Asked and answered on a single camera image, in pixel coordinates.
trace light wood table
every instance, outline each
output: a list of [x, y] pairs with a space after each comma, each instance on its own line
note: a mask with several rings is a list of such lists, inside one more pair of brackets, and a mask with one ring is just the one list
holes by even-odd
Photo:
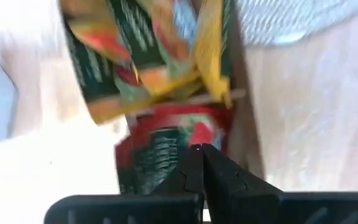
[[267, 180], [358, 190], [358, 16], [246, 60]]

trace yellow packaging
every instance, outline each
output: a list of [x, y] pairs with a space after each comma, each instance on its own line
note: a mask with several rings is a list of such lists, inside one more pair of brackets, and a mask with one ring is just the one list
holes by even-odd
[[198, 16], [194, 57], [213, 100], [230, 107], [229, 74], [221, 74], [223, 3], [223, 0], [203, 0]]

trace colorful packaging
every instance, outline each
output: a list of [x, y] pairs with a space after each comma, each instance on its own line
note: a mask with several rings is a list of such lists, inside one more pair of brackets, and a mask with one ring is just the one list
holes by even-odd
[[120, 114], [148, 108], [159, 100], [148, 94], [138, 94], [136, 100], [123, 100], [117, 87], [118, 74], [112, 61], [80, 42], [66, 21], [64, 25], [77, 80], [96, 124]]
[[131, 61], [122, 37], [112, 21], [72, 19], [68, 24], [78, 40], [114, 63], [124, 64]]
[[192, 144], [213, 144], [226, 152], [231, 117], [227, 109], [207, 106], [156, 107], [116, 147], [121, 193], [151, 193]]
[[[122, 22], [127, 20], [128, 22], [126, 23], [133, 24], [132, 30], [121, 32], [126, 33], [123, 35], [134, 36], [132, 33], [138, 33], [135, 36], [137, 40], [128, 39], [128, 44], [136, 46], [138, 43], [145, 42], [141, 37], [148, 37], [146, 39], [153, 41], [149, 42], [147, 51], [151, 50], [152, 45], [155, 50], [158, 50], [158, 56], [163, 60], [163, 68], [151, 70], [151, 72], [140, 72], [139, 67], [143, 67], [142, 64], [145, 58], [153, 60], [151, 68], [158, 67], [159, 63], [155, 63], [158, 61], [156, 60], [157, 58], [153, 59], [153, 57], [142, 54], [135, 55], [139, 57], [138, 62], [138, 59], [132, 58], [137, 68], [138, 76], [149, 93], [152, 96], [160, 96], [194, 82], [200, 74], [194, 72], [194, 63], [190, 54], [195, 39], [196, 19], [189, 2], [187, 0], [130, 0], [123, 1], [123, 3], [111, 1], [111, 8], [116, 15], [117, 21], [120, 18], [116, 14], [116, 10], [122, 11], [126, 15]], [[181, 95], [189, 96], [194, 92], [195, 86], [199, 85], [193, 85], [190, 88], [191, 91], [187, 91], [187, 88], [182, 88], [180, 91], [186, 93]]]
[[231, 72], [227, 47], [230, 1], [203, 0], [198, 16], [195, 62], [209, 93], [215, 101], [232, 106], [229, 96]]
[[[135, 103], [138, 99], [152, 97], [143, 83], [136, 79], [134, 72], [127, 68], [115, 65], [114, 81], [125, 103]], [[183, 100], [203, 87], [201, 80], [195, 80], [186, 85], [180, 82], [176, 82], [176, 84], [178, 86], [174, 87], [174, 91], [162, 96], [166, 96], [167, 99]]]
[[70, 18], [105, 19], [111, 17], [105, 0], [60, 0], [60, 9]]

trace plastic wrapper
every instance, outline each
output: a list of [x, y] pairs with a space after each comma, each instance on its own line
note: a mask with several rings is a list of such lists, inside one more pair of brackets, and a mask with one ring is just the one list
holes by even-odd
[[123, 113], [148, 108], [157, 101], [146, 92], [133, 96], [136, 100], [122, 98], [120, 89], [122, 91], [125, 82], [116, 83], [116, 81], [122, 80], [124, 75], [119, 76], [115, 65], [107, 57], [80, 42], [67, 22], [65, 26], [67, 44], [77, 80], [89, 113], [96, 124], [104, 123]]
[[131, 63], [131, 56], [114, 21], [72, 19], [71, 31], [82, 43], [119, 65]]
[[[174, 14], [168, 13], [173, 9], [169, 2], [154, 4], [151, 1], [152, 5], [144, 8], [135, 0], [109, 1], [135, 72], [152, 96], [164, 95], [198, 78], [198, 73], [193, 72], [191, 45], [177, 36]], [[192, 43], [196, 21], [194, 15], [188, 17], [191, 19], [187, 19], [187, 23], [183, 22], [184, 19], [176, 21], [182, 36]]]
[[226, 152], [231, 117], [227, 109], [207, 106], [156, 107], [116, 147], [121, 193], [151, 193], [192, 144], [209, 143]]
[[115, 73], [114, 81], [124, 102], [135, 103], [138, 99], [150, 98], [149, 92], [136, 79], [133, 71], [115, 65]]
[[215, 101], [232, 105], [230, 90], [230, 0], [203, 0], [198, 16], [195, 62]]

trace chip bag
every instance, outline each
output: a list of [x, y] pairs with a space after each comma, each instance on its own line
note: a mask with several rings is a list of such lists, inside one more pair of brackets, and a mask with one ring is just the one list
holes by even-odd
[[207, 106], [158, 106], [130, 127], [116, 147], [121, 193], [149, 194], [165, 180], [192, 144], [226, 152], [231, 111]]
[[231, 107], [229, 26], [231, 0], [203, 0], [198, 16], [195, 62], [215, 101]]
[[135, 74], [150, 91], [150, 82], [168, 73], [153, 34], [148, 14], [135, 0], [108, 0], [124, 43], [134, 63]]
[[142, 82], [136, 79], [132, 70], [119, 65], [114, 67], [114, 81], [119, 89], [122, 100], [125, 103], [135, 103], [141, 98], [150, 98], [149, 92], [143, 86]]
[[131, 56], [105, 0], [60, 0], [64, 20], [75, 37], [119, 65]]
[[160, 100], [150, 97], [146, 91], [134, 96], [133, 100], [122, 98], [116, 83], [121, 78], [113, 62], [79, 41], [67, 21], [64, 25], [77, 80], [96, 124], [104, 123], [120, 114], [148, 108]]
[[150, 14], [152, 28], [162, 58], [169, 73], [165, 77], [150, 77], [150, 93], [159, 95], [177, 86], [191, 83], [200, 73], [195, 70], [192, 49], [196, 35], [196, 16], [188, 0], [152, 0], [142, 2]]

